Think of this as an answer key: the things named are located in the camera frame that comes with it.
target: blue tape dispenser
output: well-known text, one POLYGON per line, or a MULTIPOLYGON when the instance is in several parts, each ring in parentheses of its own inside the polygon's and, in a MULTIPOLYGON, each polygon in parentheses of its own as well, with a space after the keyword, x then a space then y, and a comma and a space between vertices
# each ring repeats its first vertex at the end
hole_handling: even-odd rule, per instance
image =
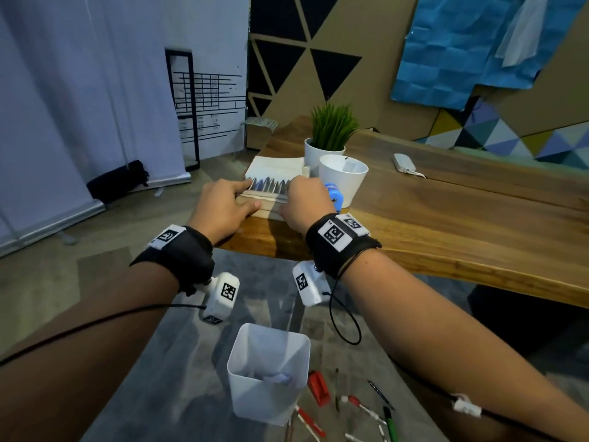
POLYGON ((343 205, 343 195, 337 189, 337 186, 333 183, 325 183, 325 187, 328 189, 329 198, 333 201, 333 205, 335 206, 335 210, 339 214, 342 212, 342 205, 343 205))

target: red object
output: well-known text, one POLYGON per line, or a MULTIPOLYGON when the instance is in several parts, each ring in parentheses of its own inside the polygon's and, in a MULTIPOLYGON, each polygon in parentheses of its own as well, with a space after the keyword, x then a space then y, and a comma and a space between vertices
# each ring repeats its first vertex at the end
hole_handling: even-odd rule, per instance
POLYGON ((358 408, 360 407, 360 401, 358 400, 358 398, 355 395, 348 395, 348 401, 352 405, 356 405, 358 408))
POLYGON ((321 428, 319 428, 317 426, 317 424, 315 423, 315 421, 311 418, 311 416, 309 416, 306 412, 304 412, 298 405, 296 408, 296 412, 300 414, 300 416, 307 423, 307 425, 309 425, 311 428, 313 428, 314 432, 319 434, 320 437, 325 437, 325 431, 323 431, 321 428))
POLYGON ((323 374, 321 374, 321 372, 311 372, 307 380, 307 386, 311 390, 311 393, 313 394, 313 397, 317 401, 317 405, 319 405, 319 407, 325 406, 331 401, 328 386, 325 383, 325 379, 323 378, 323 374))

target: person's left hand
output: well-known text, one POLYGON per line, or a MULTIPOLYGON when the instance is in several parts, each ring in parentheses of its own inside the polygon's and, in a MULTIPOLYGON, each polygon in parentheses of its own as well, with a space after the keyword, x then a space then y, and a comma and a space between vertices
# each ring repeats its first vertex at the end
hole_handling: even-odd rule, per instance
POLYGON ((213 245, 231 236, 244 219, 261 206, 259 200, 235 203, 235 194, 244 192, 251 185, 251 178, 244 181, 218 180, 205 184, 187 225, 204 234, 213 245))

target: green marker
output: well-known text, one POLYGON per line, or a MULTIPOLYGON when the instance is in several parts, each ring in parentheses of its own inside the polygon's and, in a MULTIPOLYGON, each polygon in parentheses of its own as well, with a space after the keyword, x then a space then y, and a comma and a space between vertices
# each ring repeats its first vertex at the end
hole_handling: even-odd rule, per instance
POLYGON ((389 429, 391 442, 399 442, 399 439, 397 438, 397 430, 395 429, 395 423, 393 422, 393 416, 391 416, 391 410, 386 406, 383 406, 382 409, 385 412, 385 420, 387 421, 387 428, 389 429))

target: forearm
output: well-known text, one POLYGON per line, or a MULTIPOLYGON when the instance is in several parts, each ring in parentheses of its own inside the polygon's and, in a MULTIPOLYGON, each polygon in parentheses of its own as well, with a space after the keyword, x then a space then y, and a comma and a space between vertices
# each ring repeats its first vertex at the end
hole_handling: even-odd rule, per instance
POLYGON ((343 275, 384 349, 450 393, 567 441, 587 440, 588 414, 473 317, 377 250, 343 275))
MULTIPOLYGON (((113 313, 172 301, 178 282, 138 263, 11 350, 113 313)), ((79 440, 136 362, 166 311, 115 319, 0 368, 0 440, 79 440)))

